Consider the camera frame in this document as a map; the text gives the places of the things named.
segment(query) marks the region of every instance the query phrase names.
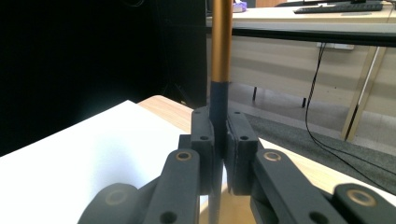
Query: white desk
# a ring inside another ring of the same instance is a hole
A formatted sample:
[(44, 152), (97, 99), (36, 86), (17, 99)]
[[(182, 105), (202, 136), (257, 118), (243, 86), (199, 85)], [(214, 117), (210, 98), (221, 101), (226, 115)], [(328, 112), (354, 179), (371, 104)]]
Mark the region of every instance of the white desk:
[[(384, 4), (381, 11), (369, 13), (294, 14), (296, 8), (248, 8), (244, 13), (233, 14), (233, 28), (396, 34), (396, 12), (391, 4)], [(207, 19), (208, 26), (211, 26), (211, 20)], [(206, 43), (207, 52), (211, 52), (210, 35)], [(318, 62), (317, 42), (233, 36), (231, 53), (232, 82), (308, 97)], [(208, 74), (211, 72), (210, 58), (211, 55), (207, 54)], [(360, 117), (354, 116), (355, 108), (365, 92), (365, 99), (369, 99), (366, 110), (396, 116), (396, 100), (389, 97), (389, 93), (394, 93), (396, 88), (389, 71), (394, 71), (396, 66), (395, 63), (387, 63), (393, 58), (394, 52), (389, 49), (385, 57), (387, 61), (379, 69), (376, 85), (370, 93), (365, 80), (376, 76), (376, 71), (370, 68), (375, 59), (375, 47), (325, 50), (313, 100), (349, 108), (344, 127), (340, 129), (341, 138), (353, 139)], [(376, 67), (381, 66), (381, 61), (382, 58), (376, 58)], [(386, 85), (389, 87), (384, 91), (380, 82), (389, 80)]]
[(132, 102), (0, 158), (0, 223), (77, 223), (96, 193), (161, 174), (179, 128)]
[[(396, 33), (396, 26), (389, 24), (391, 13), (394, 14), (389, 3), (384, 3), (381, 11), (368, 13), (294, 14), (297, 8), (248, 8), (246, 12), (233, 14), (233, 28)], [(207, 18), (206, 25), (212, 26), (212, 18)]]

